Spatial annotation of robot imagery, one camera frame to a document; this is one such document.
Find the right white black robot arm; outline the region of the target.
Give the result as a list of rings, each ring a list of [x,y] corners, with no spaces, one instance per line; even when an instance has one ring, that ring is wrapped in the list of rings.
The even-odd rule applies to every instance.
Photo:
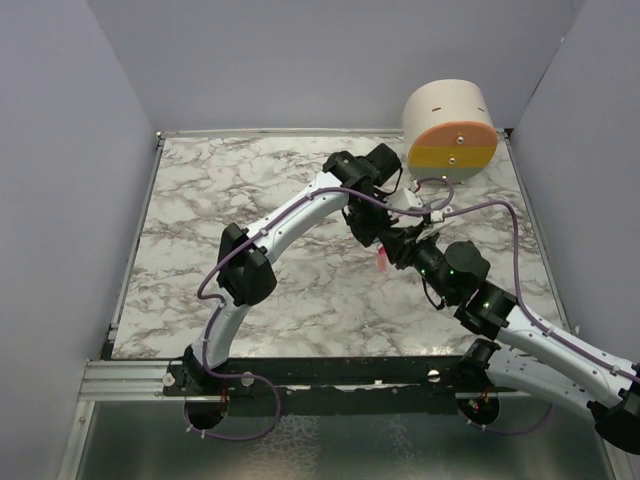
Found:
[[[461,383],[481,391],[493,383],[573,408],[594,421],[596,432],[619,449],[639,452],[639,368],[600,350],[531,312],[514,295],[489,282],[489,262],[470,241],[445,250],[436,235],[416,227],[380,235],[389,261],[411,267],[470,332],[483,336],[489,357],[459,367]]]

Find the beige cylinder striped key holder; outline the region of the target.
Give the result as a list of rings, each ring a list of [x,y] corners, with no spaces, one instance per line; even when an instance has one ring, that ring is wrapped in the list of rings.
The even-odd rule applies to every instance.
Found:
[[[402,128],[407,166],[417,180],[467,181],[489,165],[498,145],[481,89],[462,79],[436,80],[414,91]]]

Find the black front mounting bar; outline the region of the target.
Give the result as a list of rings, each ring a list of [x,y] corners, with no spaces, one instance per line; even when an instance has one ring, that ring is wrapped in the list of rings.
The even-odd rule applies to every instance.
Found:
[[[500,350],[477,340],[464,355],[231,358],[204,386],[186,374],[183,355],[169,363],[163,393],[244,417],[453,414],[458,397],[499,392],[487,370]]]

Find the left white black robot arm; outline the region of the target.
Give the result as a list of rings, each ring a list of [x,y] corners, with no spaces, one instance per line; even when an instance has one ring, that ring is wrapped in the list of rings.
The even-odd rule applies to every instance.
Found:
[[[201,337],[183,356],[186,382],[195,392],[210,394],[220,385],[218,367],[228,360],[240,324],[277,285],[273,265],[281,254],[337,211],[361,245],[373,244],[394,224],[383,204],[389,194],[380,187],[401,171],[398,155],[384,143],[365,156],[333,153],[322,171],[274,212],[245,228],[235,223],[225,227],[217,264],[196,291],[198,299],[218,304]]]

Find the aluminium table frame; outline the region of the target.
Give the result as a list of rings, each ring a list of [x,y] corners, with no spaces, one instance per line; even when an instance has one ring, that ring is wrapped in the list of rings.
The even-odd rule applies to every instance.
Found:
[[[639,365],[574,335],[500,137],[160,137],[62,478],[619,479]]]

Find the pink tag metal keyring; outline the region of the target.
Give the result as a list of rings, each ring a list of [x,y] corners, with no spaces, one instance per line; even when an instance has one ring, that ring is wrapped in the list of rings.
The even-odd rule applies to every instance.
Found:
[[[376,266],[379,272],[386,272],[388,269],[388,257],[386,249],[382,244],[377,247]]]

